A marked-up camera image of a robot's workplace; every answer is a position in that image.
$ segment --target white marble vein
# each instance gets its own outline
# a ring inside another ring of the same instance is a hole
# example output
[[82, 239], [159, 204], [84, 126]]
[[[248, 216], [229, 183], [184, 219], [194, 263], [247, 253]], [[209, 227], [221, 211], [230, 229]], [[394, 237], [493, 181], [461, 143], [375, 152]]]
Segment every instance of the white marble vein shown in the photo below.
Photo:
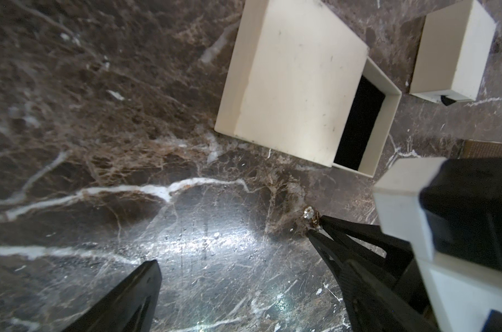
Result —
[[26, 332], [33, 332], [41, 327], [41, 324], [39, 324], [39, 323], [28, 321], [28, 320], [18, 319], [16, 317], [11, 318], [9, 320], [9, 322], [13, 325], [25, 326], [27, 328]]
[[465, 106], [471, 107], [471, 106], [481, 105], [483, 103], [492, 103], [492, 102], [502, 102], [502, 97], [487, 98], [487, 99], [479, 100], [475, 103], [467, 103], [467, 104], [465, 104]]
[[386, 163], [386, 167], [387, 169], [391, 168], [391, 166], [393, 166], [395, 160], [397, 160], [398, 157], [403, 157], [403, 158], [407, 158], [407, 157], [415, 157], [415, 158], [420, 158], [421, 156], [413, 149], [413, 141], [412, 141], [412, 137], [408, 137], [407, 141], [406, 141], [406, 152], [401, 152], [402, 148], [401, 147], [398, 147], [396, 144], [395, 144], [395, 141], [393, 140], [393, 137], [388, 134], [389, 136], [389, 139], [391, 140], [391, 144], [393, 145], [393, 149], [394, 149], [394, 152], [393, 152], [393, 155], [391, 155], [389, 157], [389, 159], [387, 160], [387, 163]]
[[246, 296], [244, 296], [244, 298], [243, 298], [243, 299], [241, 299], [241, 300], [240, 300], [240, 302], [238, 302], [238, 303], [234, 306], [234, 308], [233, 308], [233, 309], [232, 309], [232, 310], [231, 310], [231, 311], [230, 311], [227, 315], [228, 315], [228, 316], [230, 316], [230, 315], [233, 315], [233, 314], [235, 314], [236, 312], [238, 312], [238, 310], [240, 309], [240, 307], [242, 306], [242, 304], [243, 304], [244, 302], [246, 302], [246, 301], [247, 301], [247, 299], [248, 299], [248, 296], [247, 296], [247, 295], [246, 295]]
[[350, 323], [346, 323], [345, 322], [346, 319], [347, 319], [347, 317], [343, 317], [343, 319], [341, 320], [341, 325], [345, 326], [346, 328], [349, 328], [350, 327]]
[[218, 54], [220, 54], [221, 50], [225, 47], [225, 45], [228, 43], [227, 37], [238, 27], [240, 26], [240, 21], [233, 23], [226, 27], [221, 36], [212, 44], [211, 47], [207, 48], [203, 54], [201, 55], [200, 61], [203, 63], [211, 63], [212, 60], [214, 60]]
[[342, 326], [344, 326], [343, 324], [341, 325], [336, 325], [336, 326], [333, 326], [333, 327], [329, 327], [327, 329], [324, 329], [322, 330], [321, 332], [332, 332], [332, 331], [335, 331], [336, 329], [338, 328], [341, 328]]
[[108, 92], [111, 96], [115, 97], [116, 99], [118, 99], [118, 100], [119, 100], [119, 101], [121, 101], [121, 102], [122, 102], [122, 101], [124, 101], [124, 100], [126, 100], [126, 98], [124, 98], [124, 97], [123, 97], [123, 96], [122, 96], [119, 92], [112, 91], [112, 90], [107, 90], [107, 92]]
[[41, 257], [80, 257], [80, 258], [98, 258], [109, 259], [116, 262], [138, 265], [139, 260], [127, 259], [124, 256], [114, 253], [101, 252], [98, 250], [75, 249], [72, 247], [41, 247], [38, 245], [28, 246], [9, 246], [0, 245], [0, 256], [22, 256], [28, 260], [34, 260]]
[[32, 188], [34, 183], [37, 182], [37, 180], [43, 177], [46, 173], [50, 172], [57, 166], [61, 165], [65, 160], [67, 160], [69, 155], [70, 155], [69, 152], [60, 152], [52, 163], [44, 166], [37, 173], [30, 176], [28, 181], [26, 181], [26, 183], [22, 186], [22, 188], [19, 191], [14, 192], [10, 197], [6, 199], [0, 199], [0, 205], [15, 205], [18, 203], [22, 203], [26, 199], [26, 193], [28, 192], [29, 189]]
[[285, 291], [284, 291], [284, 294], [286, 294], [287, 292], [290, 291], [290, 289], [292, 287], [294, 287], [294, 285], [298, 282], [299, 280], [295, 279], [294, 282], [291, 283], [290, 287], [288, 287]]
[[198, 324], [192, 327], [184, 328], [184, 329], [179, 329], [179, 330], [169, 330], [168, 332], [191, 332], [191, 331], [203, 331], [205, 329], [210, 329], [210, 328], [215, 328], [216, 326], [224, 325], [224, 324], [230, 324], [234, 322], [239, 322], [243, 320], [244, 317], [236, 317], [233, 319], [225, 319], [225, 320], [219, 320], [217, 322], [214, 322], [212, 324]]
[[332, 296], [334, 296], [336, 298], [336, 300], [338, 300], [338, 302], [341, 303], [341, 300], [343, 300], [343, 297], [342, 298], [339, 298], [336, 296], [336, 294], [334, 294], [329, 288], [328, 288], [328, 284], [323, 284], [323, 287], [325, 287], [329, 292], [330, 294], [332, 294]]
[[266, 307], [259, 307], [257, 304], [256, 304], [256, 301], [257, 299], [252, 299], [251, 300], [251, 312], [255, 315], [258, 315], [258, 314], [261, 314], [263, 313], [264, 311], [266, 310], [269, 310], [272, 306], [275, 305], [275, 302], [270, 304], [270, 305], [267, 305]]
[[140, 192], [158, 197], [160, 199], [163, 199], [167, 203], [170, 203], [175, 193], [192, 188], [194, 186], [204, 185], [204, 184], [221, 184], [221, 185], [237, 184], [244, 187], [244, 190], [246, 192], [250, 192], [245, 181], [242, 180], [241, 178], [234, 181], [222, 181], [209, 177], [192, 177], [192, 178], [187, 178], [185, 180], [174, 182], [169, 186], [147, 184], [141, 186], [118, 185], [114, 187], [90, 187], [81, 189], [69, 196], [48, 199], [7, 210], [4, 213], [0, 214], [0, 222], [12, 222], [15, 221], [18, 217], [27, 214], [32, 210], [42, 210], [54, 206], [67, 206], [83, 201], [90, 196], [97, 196], [102, 193]]

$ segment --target small white box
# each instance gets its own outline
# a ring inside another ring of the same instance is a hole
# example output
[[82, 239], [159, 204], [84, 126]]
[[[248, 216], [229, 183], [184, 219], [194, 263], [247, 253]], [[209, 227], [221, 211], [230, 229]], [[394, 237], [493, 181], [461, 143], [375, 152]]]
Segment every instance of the small white box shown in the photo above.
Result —
[[[248, 0], [214, 129], [374, 176], [401, 91], [367, 54], [367, 45], [319, 0]], [[349, 168], [334, 159], [362, 75], [385, 97], [366, 127], [359, 166]]]
[[476, 100], [496, 23], [476, 0], [426, 16], [410, 94], [438, 103], [441, 96]]

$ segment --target dark brown marble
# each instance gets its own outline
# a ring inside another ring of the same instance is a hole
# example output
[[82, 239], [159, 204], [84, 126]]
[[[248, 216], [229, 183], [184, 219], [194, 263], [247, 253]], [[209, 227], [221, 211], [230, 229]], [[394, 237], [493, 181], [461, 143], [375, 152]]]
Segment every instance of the dark brown marble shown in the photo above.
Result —
[[[407, 92], [450, 0], [327, 1]], [[475, 103], [405, 95], [374, 179], [213, 131], [244, 2], [0, 1], [0, 331], [56, 331], [146, 259], [154, 331], [348, 331], [302, 209], [377, 223], [397, 158], [502, 141], [502, 0]]]

